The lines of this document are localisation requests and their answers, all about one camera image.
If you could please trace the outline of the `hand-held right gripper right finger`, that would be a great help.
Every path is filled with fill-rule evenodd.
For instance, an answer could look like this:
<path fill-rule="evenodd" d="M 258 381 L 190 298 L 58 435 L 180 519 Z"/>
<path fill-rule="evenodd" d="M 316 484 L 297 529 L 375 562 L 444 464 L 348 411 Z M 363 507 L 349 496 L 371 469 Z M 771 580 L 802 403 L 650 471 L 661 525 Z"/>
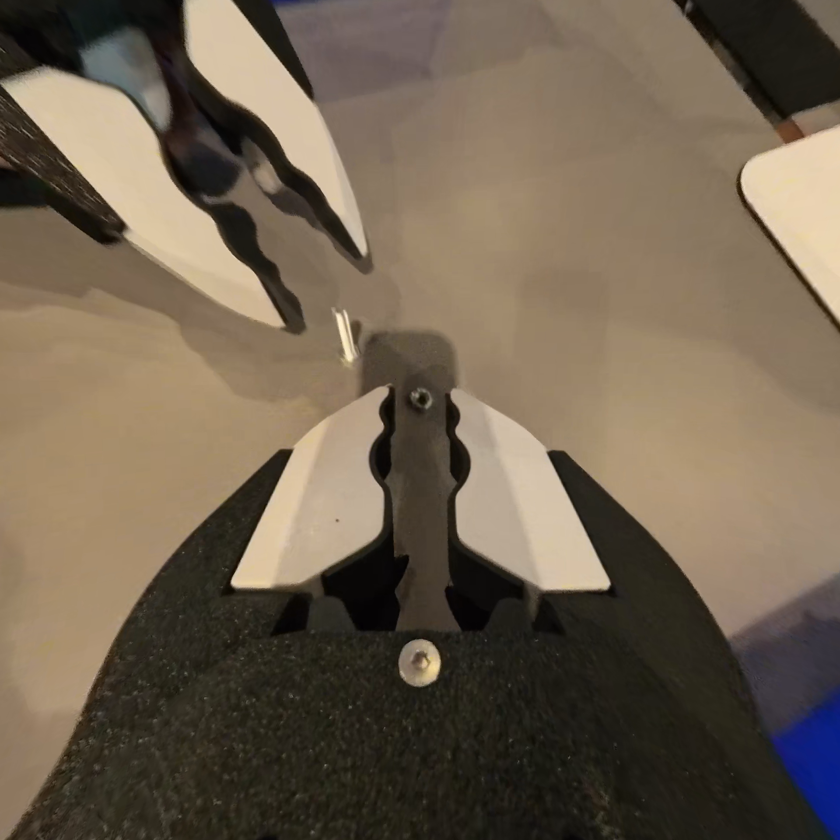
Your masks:
<path fill-rule="evenodd" d="M 446 396 L 448 582 L 458 629 L 502 602 L 534 618 L 547 595 L 608 594 L 612 582 L 546 447 L 466 391 Z"/>

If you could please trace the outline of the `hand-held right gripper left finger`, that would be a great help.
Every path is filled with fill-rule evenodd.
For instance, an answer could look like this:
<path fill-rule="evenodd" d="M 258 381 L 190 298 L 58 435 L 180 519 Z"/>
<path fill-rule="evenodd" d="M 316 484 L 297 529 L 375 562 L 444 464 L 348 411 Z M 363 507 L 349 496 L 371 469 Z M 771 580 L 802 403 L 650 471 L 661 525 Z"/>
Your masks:
<path fill-rule="evenodd" d="M 396 629 L 407 557 L 395 550 L 395 393 L 381 385 L 305 433 L 233 572 L 236 593 L 339 600 L 362 631 Z"/>

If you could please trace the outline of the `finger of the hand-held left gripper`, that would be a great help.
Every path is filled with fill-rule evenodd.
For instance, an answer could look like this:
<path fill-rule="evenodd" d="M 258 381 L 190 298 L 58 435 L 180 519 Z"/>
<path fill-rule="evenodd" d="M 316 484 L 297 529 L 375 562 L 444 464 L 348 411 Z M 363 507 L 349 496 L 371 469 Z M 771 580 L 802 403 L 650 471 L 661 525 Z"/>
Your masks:
<path fill-rule="evenodd" d="M 262 254 L 250 216 L 185 192 L 152 123 L 125 93 L 49 67 L 5 78 L 2 90 L 119 217 L 128 244 L 239 316 L 305 331 L 301 305 Z"/>
<path fill-rule="evenodd" d="M 184 2 L 184 49 L 199 107 L 262 153 L 352 259 L 368 259 L 350 179 L 273 3 Z"/>

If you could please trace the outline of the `silver bolt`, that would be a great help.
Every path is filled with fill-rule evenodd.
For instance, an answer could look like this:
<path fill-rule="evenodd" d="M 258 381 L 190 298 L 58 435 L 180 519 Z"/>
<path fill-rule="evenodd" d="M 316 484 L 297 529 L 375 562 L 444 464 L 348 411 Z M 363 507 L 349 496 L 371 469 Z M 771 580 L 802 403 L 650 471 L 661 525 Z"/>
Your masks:
<path fill-rule="evenodd" d="M 340 358 L 343 364 L 354 366 L 361 358 L 358 333 L 349 313 L 343 309 L 332 309 L 333 319 L 339 335 Z"/>

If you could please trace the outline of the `blue plastic bin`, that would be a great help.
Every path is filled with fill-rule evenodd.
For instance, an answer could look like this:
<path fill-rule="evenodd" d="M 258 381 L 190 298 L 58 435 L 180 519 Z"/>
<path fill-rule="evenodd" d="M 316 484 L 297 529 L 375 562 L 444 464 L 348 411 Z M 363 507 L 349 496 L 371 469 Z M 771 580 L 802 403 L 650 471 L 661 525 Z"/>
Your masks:
<path fill-rule="evenodd" d="M 772 736 L 785 768 L 830 836 L 839 838 L 839 695 Z"/>

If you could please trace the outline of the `black rubber mat strip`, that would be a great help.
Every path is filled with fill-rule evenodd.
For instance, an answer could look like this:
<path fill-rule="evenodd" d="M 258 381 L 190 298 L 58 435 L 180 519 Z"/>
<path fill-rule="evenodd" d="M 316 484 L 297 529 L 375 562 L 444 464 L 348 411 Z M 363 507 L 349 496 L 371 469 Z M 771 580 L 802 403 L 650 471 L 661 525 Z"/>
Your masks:
<path fill-rule="evenodd" d="M 796 1 L 674 1 L 785 143 L 839 125 L 839 49 Z"/>

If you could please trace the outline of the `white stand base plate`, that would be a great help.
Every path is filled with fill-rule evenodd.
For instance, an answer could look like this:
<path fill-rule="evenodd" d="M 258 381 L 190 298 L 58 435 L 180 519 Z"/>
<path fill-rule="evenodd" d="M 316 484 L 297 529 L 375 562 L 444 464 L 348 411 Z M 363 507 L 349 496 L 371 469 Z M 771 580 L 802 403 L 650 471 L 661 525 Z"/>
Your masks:
<path fill-rule="evenodd" d="M 757 154 L 741 169 L 745 207 L 839 323 L 839 128 Z"/>

